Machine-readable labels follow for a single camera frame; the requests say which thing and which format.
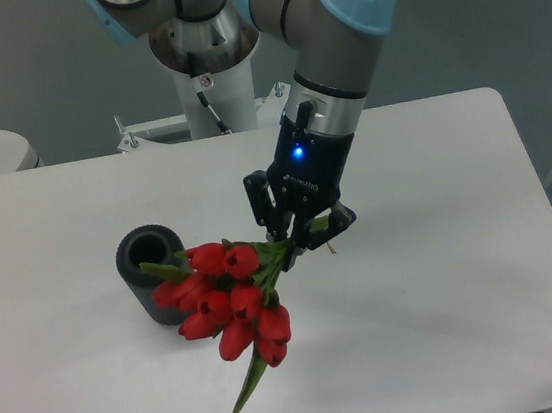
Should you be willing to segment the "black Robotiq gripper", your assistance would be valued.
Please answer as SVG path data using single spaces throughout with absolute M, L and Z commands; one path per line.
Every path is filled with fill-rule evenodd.
M 243 179 L 254 220 L 266 229 L 269 239 L 286 240 L 291 214 L 295 215 L 283 259 L 285 272 L 293 268 L 297 256 L 327 244 L 357 218 L 339 202 L 353 136 L 311 130 L 315 111 L 314 103 L 304 101 L 295 121 L 282 115 L 271 166 L 267 172 L 257 170 Z M 316 217 L 327 208 L 328 214 Z

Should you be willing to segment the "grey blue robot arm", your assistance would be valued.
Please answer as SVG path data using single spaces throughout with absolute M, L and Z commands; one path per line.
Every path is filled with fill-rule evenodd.
M 255 128 L 250 57 L 261 35 L 298 54 L 272 164 L 245 178 L 284 267 L 356 218 L 340 178 L 397 0 L 85 0 L 114 40 L 147 38 L 194 139 Z

